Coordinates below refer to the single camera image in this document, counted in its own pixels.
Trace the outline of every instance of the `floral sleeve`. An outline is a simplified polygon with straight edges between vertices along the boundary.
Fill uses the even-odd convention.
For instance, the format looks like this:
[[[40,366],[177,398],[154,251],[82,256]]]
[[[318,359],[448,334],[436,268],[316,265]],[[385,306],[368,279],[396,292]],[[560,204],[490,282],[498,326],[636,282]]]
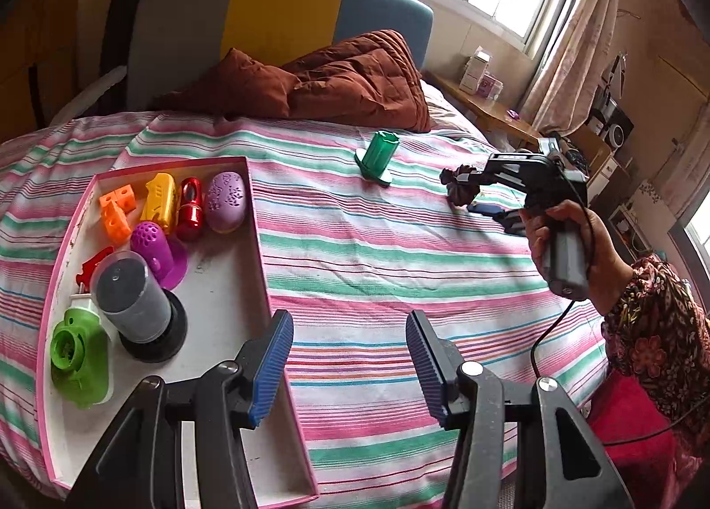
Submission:
[[[710,321],[683,282],[656,255],[634,276],[605,316],[609,363],[635,375],[656,408],[677,419],[710,392]],[[677,437],[700,454],[710,441],[710,400],[679,425]]]

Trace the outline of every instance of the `red toy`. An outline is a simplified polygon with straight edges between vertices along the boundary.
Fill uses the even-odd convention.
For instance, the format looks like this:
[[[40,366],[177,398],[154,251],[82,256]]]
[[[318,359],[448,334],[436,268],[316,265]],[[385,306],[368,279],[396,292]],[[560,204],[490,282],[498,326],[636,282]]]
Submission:
[[[175,235],[181,241],[195,241],[202,233],[202,186],[189,177],[180,185],[180,210],[177,212]]]
[[[91,281],[91,275],[93,275],[94,271],[96,270],[96,265],[102,262],[102,260],[108,257],[113,251],[113,247],[106,247],[98,251],[96,255],[94,255],[88,261],[82,264],[82,273],[81,275],[77,275],[77,284],[79,285],[79,292],[89,292],[89,282]]]

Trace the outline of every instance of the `yellow headboard panel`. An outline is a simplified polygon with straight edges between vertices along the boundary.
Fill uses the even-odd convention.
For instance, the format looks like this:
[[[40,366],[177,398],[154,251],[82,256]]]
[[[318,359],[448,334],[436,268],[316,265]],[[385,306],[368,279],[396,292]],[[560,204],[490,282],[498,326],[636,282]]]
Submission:
[[[276,67],[333,42],[341,0],[229,0],[221,56],[232,47]]]

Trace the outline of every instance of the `yellow toy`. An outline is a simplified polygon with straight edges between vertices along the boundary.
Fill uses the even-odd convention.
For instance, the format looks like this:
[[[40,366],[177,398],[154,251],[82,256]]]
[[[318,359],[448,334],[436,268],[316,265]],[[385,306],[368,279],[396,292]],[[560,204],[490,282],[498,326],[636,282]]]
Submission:
[[[146,183],[148,198],[141,214],[142,221],[152,221],[162,232],[169,235],[175,226],[178,209],[178,190],[175,179],[167,172],[159,172],[154,179]]]

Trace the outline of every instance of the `purple perforated toy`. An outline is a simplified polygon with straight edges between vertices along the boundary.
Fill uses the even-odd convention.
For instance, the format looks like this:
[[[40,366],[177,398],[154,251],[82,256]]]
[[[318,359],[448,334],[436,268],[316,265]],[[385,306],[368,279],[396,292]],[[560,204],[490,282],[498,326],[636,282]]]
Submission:
[[[244,222],[247,200],[244,180],[236,172],[212,179],[205,197],[205,220],[216,233],[230,233]]]
[[[130,234],[130,249],[146,260],[163,289],[174,289],[187,272],[187,251],[178,241],[166,238],[152,221],[139,223]]]

